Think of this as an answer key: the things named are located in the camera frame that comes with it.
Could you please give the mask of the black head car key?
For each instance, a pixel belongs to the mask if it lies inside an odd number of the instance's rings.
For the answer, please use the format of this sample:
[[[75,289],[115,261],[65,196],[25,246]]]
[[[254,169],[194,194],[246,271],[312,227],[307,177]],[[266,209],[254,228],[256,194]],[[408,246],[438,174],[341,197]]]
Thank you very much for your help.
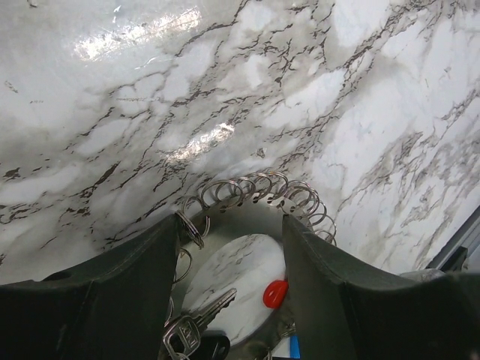
[[[201,344],[202,334],[215,317],[235,299],[237,289],[231,288],[215,300],[192,312],[171,319],[164,327],[163,347],[159,359],[187,359]]]

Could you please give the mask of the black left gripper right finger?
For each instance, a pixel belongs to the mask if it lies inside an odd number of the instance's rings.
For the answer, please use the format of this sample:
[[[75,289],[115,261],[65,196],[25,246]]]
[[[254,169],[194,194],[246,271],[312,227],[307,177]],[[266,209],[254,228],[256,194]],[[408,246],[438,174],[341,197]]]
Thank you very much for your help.
[[[282,221],[289,296],[303,359],[477,359],[479,276],[418,282]]]

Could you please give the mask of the red key tag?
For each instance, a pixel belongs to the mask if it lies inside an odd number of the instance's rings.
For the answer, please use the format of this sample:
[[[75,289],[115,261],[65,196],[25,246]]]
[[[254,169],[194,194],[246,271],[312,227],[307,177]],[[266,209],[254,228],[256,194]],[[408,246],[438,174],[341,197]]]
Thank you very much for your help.
[[[289,289],[287,280],[274,280],[266,288],[262,302],[267,308],[278,309],[286,298]]]

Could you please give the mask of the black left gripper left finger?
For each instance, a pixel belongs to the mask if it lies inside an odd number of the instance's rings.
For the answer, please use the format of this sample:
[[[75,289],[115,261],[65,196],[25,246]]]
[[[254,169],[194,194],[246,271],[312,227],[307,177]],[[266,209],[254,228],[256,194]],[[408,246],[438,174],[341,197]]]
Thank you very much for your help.
[[[1,358],[156,359],[178,243],[172,214],[79,265],[1,286]]]

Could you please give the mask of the blue key tag with keys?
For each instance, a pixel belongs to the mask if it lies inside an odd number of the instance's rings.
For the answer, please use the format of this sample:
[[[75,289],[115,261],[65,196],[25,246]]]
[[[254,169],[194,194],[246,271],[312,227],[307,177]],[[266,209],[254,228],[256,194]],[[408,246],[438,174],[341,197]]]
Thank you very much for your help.
[[[269,349],[263,357],[265,360],[272,359],[300,359],[299,339],[294,325],[280,333],[280,343]]]

